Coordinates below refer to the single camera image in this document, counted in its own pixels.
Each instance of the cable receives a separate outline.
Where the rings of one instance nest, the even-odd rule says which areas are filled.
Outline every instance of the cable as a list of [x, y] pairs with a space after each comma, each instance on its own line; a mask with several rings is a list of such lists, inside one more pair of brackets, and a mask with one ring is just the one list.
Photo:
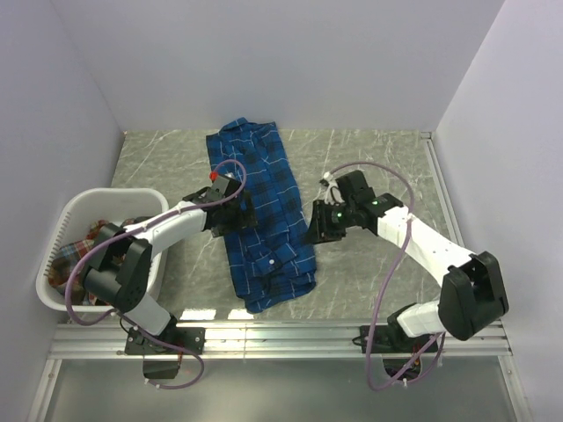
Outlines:
[[[338, 167], [329, 171], [329, 173], [331, 175], [333, 175], [336, 171], [342, 170], [342, 169], [349, 167], [351, 165], [372, 165], [372, 166], [377, 167], [379, 169], [385, 170], [385, 171], [389, 172], [390, 174], [392, 174], [393, 176], [395, 176], [396, 178], [398, 178], [403, 183], [403, 185], [405, 185], [406, 190], [408, 191], [409, 200], [410, 200], [409, 204], [407, 206], [408, 212], [409, 212], [410, 215], [413, 213], [413, 211], [414, 211], [414, 191], [413, 191], [413, 188], [411, 187], [411, 185], [408, 183], [408, 181], [403, 176], [401, 176], [399, 173], [397, 173], [393, 169], [387, 167], [386, 165], [378, 164], [378, 163], [375, 163], [375, 162], [372, 162], [372, 161], [353, 161], [351, 163], [339, 165]], [[372, 346], [373, 346], [373, 339], [374, 339], [375, 333], [376, 333], [377, 317], [379, 316], [379, 310], [381, 309], [381, 303], [382, 303], [383, 298], [384, 298], [385, 290], [387, 289], [387, 286], [389, 285], [389, 282], [391, 281], [391, 277], [393, 276], [393, 274], [397, 270], [399, 263], [401, 262], [402, 258], [406, 254], [406, 247], [408, 246], [408, 243], [411, 240], [411, 235], [412, 235], [412, 220], [409, 218], [409, 219], [406, 220], [405, 241], [401, 245], [400, 251], [398, 252], [397, 256], [395, 257], [395, 259], [393, 259], [393, 263], [391, 264], [389, 271], [385, 275], [384, 282], [381, 284], [381, 287], [379, 288], [379, 292], [377, 293], [377, 299], [376, 299], [376, 303], [375, 303], [374, 309], [373, 309], [373, 316], [372, 316], [372, 319], [371, 319], [371, 325], [369, 326], [368, 344], [367, 344], [367, 348], [366, 348], [367, 351], [370, 351]], [[393, 377], [391, 377], [387, 382], [385, 382], [383, 385], [376, 385], [374, 383], [372, 376], [371, 376], [371, 354], [366, 353], [366, 377], [368, 379], [369, 387], [374, 391], [382, 391], [384, 389], [389, 388], [395, 381], [399, 380], [401, 375], [403, 375], [409, 369], [409, 367], [412, 366], [414, 361], [419, 359], [421, 357], [421, 355], [435, 341], [437, 341], [440, 338], [440, 336], [442, 336], [442, 341], [441, 341], [441, 343], [438, 347], [438, 352], [435, 355], [434, 359], [432, 360], [432, 363], [430, 363], [430, 365], [428, 366], [428, 369], [426, 369], [417, 378], [415, 378], [414, 380], [411, 380], [408, 383], [417, 382], [417, 381], [421, 380], [422, 378], [424, 378], [425, 376], [427, 376], [428, 373], [435, 367], [436, 363], [440, 359], [440, 356], [442, 355], [444, 340], [445, 340], [445, 332], [444, 333], [438, 333], [438, 334], [435, 334], [434, 336], [432, 336], [430, 338], [430, 340], [423, 347], [421, 347], [420, 350], [417, 353], [415, 353], [413, 355], [413, 357], [405, 365], [403, 365], [403, 367]]]
[[[173, 208], [173, 209], [167, 211], [166, 213], [160, 215], [155, 220], [152, 220], [146, 226], [139, 227], [137, 229], [133, 229], [129, 232], [121, 233], [120, 235], [117, 235], [115, 237], [107, 239], [105, 242], [102, 242], [101, 244], [92, 248], [91, 251], [88, 251], [82, 257], [82, 259], [80, 259], [78, 261], [77, 265], [73, 268], [72, 272], [70, 273], [69, 279], [67, 280], [66, 288], [64, 290], [64, 304], [66, 306], [67, 312], [69, 313], [70, 319], [72, 321], [74, 321], [75, 323], [79, 324], [79, 325], [90, 326], [90, 325], [94, 325], [94, 324], [99, 323], [101, 320], [103, 320], [104, 318], [108, 317], [109, 315], [111, 315], [113, 313], [118, 313], [117, 309], [111, 308], [110, 310], [104, 312], [101, 316], [99, 316], [98, 318], [96, 318], [92, 321], [84, 321], [72, 309], [72, 301], [70, 299], [70, 291], [72, 290], [72, 285], [74, 284], [75, 278], [78, 276], [78, 273], [80, 271], [82, 271], [82, 268], [84, 267], [84, 264], [86, 263], [86, 261], [88, 261], [90, 258], [92, 258], [100, 250], [102, 250], [103, 248], [106, 248], [110, 244], [114, 244], [115, 242], [119, 242], [121, 239], [125, 239], [127, 237], [138, 235], [139, 233], [146, 231], [147, 229], [150, 229], [151, 227], [154, 227], [157, 224], [164, 222], [164, 221], [168, 220], [169, 218], [172, 218], [175, 215], [180, 215], [182, 213], [185, 213], [186, 211], [192, 211], [194, 209], [203, 209], [203, 208], [208, 208], [208, 207], [215, 207], [217, 205], [221, 205], [221, 204], [223, 204], [223, 203], [225, 203], [229, 200], [236, 198], [243, 191], [243, 189], [245, 188], [245, 185], [246, 185], [246, 168], [242, 165], [242, 163], [240, 163], [238, 160], [230, 158], [230, 159], [222, 161], [221, 163], [219, 163], [215, 167], [215, 169], [212, 169], [212, 170], [217, 172], [221, 167], [223, 167], [225, 164], [228, 164], [228, 163], [235, 164], [236, 166], [238, 166], [240, 168], [240, 170], [243, 173], [243, 177], [242, 177], [242, 180], [240, 182], [240, 186], [238, 187], [238, 189], [232, 195], [229, 195], [226, 198], [223, 198], [221, 200], [217, 200], [215, 202], [209, 202], [209, 203], [206, 203], [206, 204], [196, 204], [196, 205], [192, 205], [192, 206], [188, 206], [188, 207]], [[128, 323], [130, 323], [134, 326], [137, 326], [137, 324], [135, 322], [131, 321], [125, 315], [120, 314], [120, 317], [123, 318]], [[200, 356], [198, 356], [194, 352], [192, 352], [192, 351], [190, 351], [190, 350], [188, 350], [184, 347], [171, 345], [169, 343], [165, 343], [164, 341], [160, 341], [160, 340], [152, 337], [147, 331], [145, 331], [141, 327], [138, 327], [138, 330], [139, 330], [139, 332], [141, 332], [141, 334], [145, 338], [147, 338], [148, 340], [152, 341], [153, 343], [155, 343], [157, 345], [161, 345], [163, 347], [168, 347], [169, 349], [176, 350], [178, 352], [182, 352], [182, 353], [188, 354], [190, 356], [194, 356], [197, 359], [197, 361], [200, 362], [200, 365], [201, 365], [200, 373], [197, 376], [195, 376], [195, 378], [192, 381], [186, 382], [185, 384], [175, 385], [175, 386], [167, 386], [167, 385], [157, 384], [156, 382], [153, 382], [153, 381], [149, 381], [150, 384], [155, 385], [160, 389], [183, 389], [185, 387], [189, 387], [190, 385], [193, 385], [194, 383], [196, 383], [201, 378], [201, 376], [203, 375], [203, 370], [204, 370], [205, 365], [204, 365], [203, 360], [201, 359]]]
[[120, 327], [124, 330], [127, 334], [129, 334], [129, 330], [123, 326], [123, 318], [120, 318]]

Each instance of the glass panel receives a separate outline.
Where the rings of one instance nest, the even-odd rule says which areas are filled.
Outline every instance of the glass panel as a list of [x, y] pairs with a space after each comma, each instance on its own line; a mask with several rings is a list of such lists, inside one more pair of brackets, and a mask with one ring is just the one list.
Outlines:
[[[496, 358], [444, 359], [424, 381], [382, 393], [368, 389], [363, 360], [206, 364], [206, 375], [193, 387], [155, 391], [143, 384], [139, 361], [64, 361], [47, 421], [515, 420]], [[191, 369], [184, 365], [184, 376]]]

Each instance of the plaid shirt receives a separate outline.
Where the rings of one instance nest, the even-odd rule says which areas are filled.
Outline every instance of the plaid shirt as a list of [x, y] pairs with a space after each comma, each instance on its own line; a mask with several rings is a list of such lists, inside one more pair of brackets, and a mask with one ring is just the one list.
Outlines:
[[[275, 123], [235, 120], [209, 135], [207, 147], [211, 170], [236, 158], [247, 171], [245, 189], [251, 193], [258, 226], [224, 237], [235, 292], [246, 309], [261, 312], [309, 293], [317, 265], [313, 247], [303, 242], [307, 223]], [[240, 180], [242, 173], [235, 167], [226, 164], [223, 171]]]

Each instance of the marble floor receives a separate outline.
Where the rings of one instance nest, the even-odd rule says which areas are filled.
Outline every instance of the marble floor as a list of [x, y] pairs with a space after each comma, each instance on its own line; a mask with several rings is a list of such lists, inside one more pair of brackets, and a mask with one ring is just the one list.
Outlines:
[[[151, 187], [171, 206], [209, 183], [205, 136], [216, 130], [128, 132], [113, 187]], [[321, 175], [339, 164], [374, 160], [403, 174], [416, 193], [415, 214], [447, 236], [446, 221], [424, 150], [416, 131], [281, 129], [291, 169], [301, 191], [303, 211], [321, 193]], [[406, 200], [406, 189], [393, 176], [366, 169], [376, 194], [389, 192]], [[258, 315], [244, 311], [230, 281], [224, 242], [209, 232], [192, 236], [169, 250], [158, 301], [179, 318], [343, 319], [371, 315], [374, 296], [397, 248], [366, 230], [316, 246], [318, 285], [308, 295], [278, 304]], [[413, 260], [403, 260], [385, 294], [381, 317], [417, 301], [434, 299], [437, 284]]]

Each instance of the plastic basket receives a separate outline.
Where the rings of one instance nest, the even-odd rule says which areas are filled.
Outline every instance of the plastic basket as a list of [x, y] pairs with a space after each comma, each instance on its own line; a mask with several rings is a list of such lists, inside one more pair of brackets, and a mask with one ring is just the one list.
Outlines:
[[[121, 224], [128, 218], [153, 216], [168, 210], [164, 195], [154, 189], [98, 188], [75, 196], [62, 210], [35, 283], [37, 295], [49, 308], [66, 310], [64, 298], [48, 283], [48, 274], [57, 252], [65, 244], [84, 239], [90, 225], [97, 220]], [[166, 253], [152, 259], [147, 292], [158, 298], [162, 286]], [[76, 312], [105, 312], [108, 306], [75, 305]]]

